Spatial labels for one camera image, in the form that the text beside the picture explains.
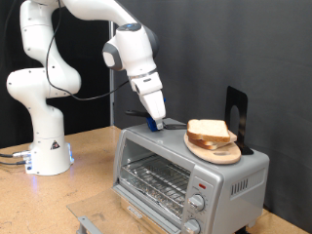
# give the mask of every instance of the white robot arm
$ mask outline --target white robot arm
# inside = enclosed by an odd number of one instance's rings
[[[157,53],[155,35],[114,0],[62,0],[60,4],[81,20],[111,20],[122,25],[104,46],[105,63],[115,70],[127,70],[133,91],[138,93],[157,128],[162,129],[166,110],[162,83],[153,60]],[[23,48],[44,66],[12,72],[7,80],[10,95],[28,109],[32,120],[34,140],[29,146],[28,174],[56,175],[65,172],[71,164],[70,150],[64,140],[62,113],[46,103],[46,98],[68,96],[49,84],[45,67],[54,34],[51,15],[58,7],[58,0],[26,0],[20,7]],[[48,68],[54,86],[78,93],[79,73],[61,58],[55,41]]]
[[[55,0],[33,1],[47,5],[58,3]],[[78,19],[110,20],[120,26],[104,46],[105,63],[114,70],[127,70],[133,91],[161,130],[166,109],[161,92],[163,86],[153,60],[158,51],[156,35],[115,0],[62,0],[62,5]]]

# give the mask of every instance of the black cord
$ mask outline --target black cord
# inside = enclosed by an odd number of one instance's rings
[[[79,97],[73,95],[71,92],[69,92],[69,91],[67,91],[67,90],[64,90],[64,89],[61,89],[61,88],[59,88],[59,87],[56,87],[55,85],[53,85],[53,84],[51,83],[50,77],[49,77],[49,70],[48,70],[48,68],[49,68],[49,53],[50,53],[50,50],[51,50],[53,41],[55,40],[56,34],[57,34],[58,30],[59,30],[59,25],[60,25],[60,20],[61,20],[61,10],[60,10],[60,1],[59,1],[59,0],[58,0],[58,8],[59,8],[58,26],[57,26],[57,28],[56,28],[56,31],[55,31],[53,37],[52,37],[52,40],[51,40],[51,43],[50,43],[50,46],[49,46],[49,50],[48,50],[48,53],[47,53],[47,58],[46,58],[47,79],[48,79],[49,84],[50,84],[52,87],[54,87],[55,89],[57,89],[57,90],[60,90],[60,91],[63,91],[63,92],[66,92],[66,93],[70,94],[73,98],[75,98],[75,99],[77,99],[77,100],[93,100],[93,99],[98,99],[98,98],[104,98],[104,97],[109,96],[110,94],[116,92],[117,90],[119,90],[119,89],[120,89],[121,87],[123,87],[124,85],[126,85],[126,84],[129,82],[129,80],[126,81],[126,82],[124,82],[124,83],[122,83],[122,84],[121,84],[120,86],[118,86],[115,90],[113,90],[113,91],[111,91],[111,92],[109,92],[109,93],[107,93],[107,94],[105,94],[105,95],[97,96],[97,97],[90,97],[90,98],[79,98]]]
[[[0,157],[2,158],[13,158],[12,154],[0,154]]]
[[[2,58],[5,56],[5,51],[6,51],[6,43],[5,43],[5,41],[6,41],[6,37],[7,37],[7,29],[8,29],[9,19],[11,17],[12,11],[13,11],[14,6],[16,5],[16,3],[17,3],[17,0],[15,0],[13,2],[12,6],[11,6],[11,9],[10,9],[10,12],[9,12],[9,14],[7,16],[6,22],[4,24],[4,32],[3,32],[3,37],[2,37],[2,44],[4,46],[4,50],[3,50],[4,53],[3,53],[3,55],[1,55],[1,58],[0,58],[2,60],[2,62],[0,64],[0,70],[1,70],[1,68],[3,66],[3,63],[4,63],[4,60]]]
[[[16,163],[4,163],[4,162],[0,162],[0,164],[4,164],[4,165],[24,165],[26,164],[26,161],[19,161]]]

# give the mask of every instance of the red indicator light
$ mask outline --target red indicator light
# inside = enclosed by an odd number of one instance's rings
[[[201,188],[203,188],[203,189],[206,189],[206,186],[204,185],[204,184],[199,184],[199,186],[201,187]]]

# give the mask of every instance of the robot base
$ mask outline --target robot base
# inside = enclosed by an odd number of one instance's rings
[[[70,144],[65,142],[64,136],[35,139],[29,145],[31,163],[25,165],[27,174],[39,176],[53,176],[66,172],[73,164]]]

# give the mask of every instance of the bread slice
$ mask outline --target bread slice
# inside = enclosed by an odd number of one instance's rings
[[[192,139],[213,142],[229,142],[230,135],[222,120],[190,120],[187,123],[187,135]]]
[[[205,149],[210,149],[210,150],[214,150],[214,149],[218,149],[218,144],[211,144],[211,145],[206,145],[201,143],[200,139],[192,139],[191,137],[188,137],[188,141],[192,144],[195,144],[201,148],[205,148]]]
[[[234,142],[237,140],[237,137],[235,134],[233,134],[231,131],[228,131],[228,134],[230,135],[230,142]],[[216,142],[209,141],[209,140],[203,140],[203,139],[196,139],[200,143],[205,144],[205,145],[216,145]]]

